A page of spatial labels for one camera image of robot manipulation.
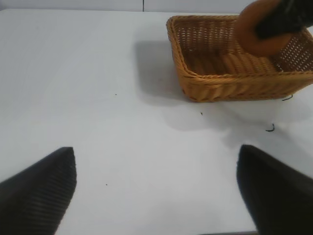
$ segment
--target brown wicker basket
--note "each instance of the brown wicker basket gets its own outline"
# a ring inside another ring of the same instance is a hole
[[[294,35],[271,58],[243,51],[238,16],[174,16],[167,22],[183,92],[193,101],[283,98],[313,83],[313,37]]]

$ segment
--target white wall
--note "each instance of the white wall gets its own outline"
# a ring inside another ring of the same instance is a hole
[[[0,0],[0,8],[142,11],[142,0]]]
[[[239,13],[253,0],[0,0],[0,9],[81,9],[117,11]]]
[[[254,0],[145,0],[145,11],[239,13]]]

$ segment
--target white tabletop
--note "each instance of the white tabletop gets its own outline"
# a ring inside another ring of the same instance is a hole
[[[243,143],[313,176],[313,86],[284,102],[189,102],[172,15],[0,11],[0,180],[73,146],[78,185],[57,235],[253,230]]]

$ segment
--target small debris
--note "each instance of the small debris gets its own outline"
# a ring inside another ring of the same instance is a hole
[[[273,132],[273,131],[275,130],[275,124],[272,123],[272,126],[273,126],[273,129],[271,129],[271,130],[266,130],[266,131],[267,131],[267,132]]]
[[[290,97],[286,98],[286,99],[283,99],[282,101],[286,101],[286,100],[290,100],[293,98],[293,95],[291,95]]]

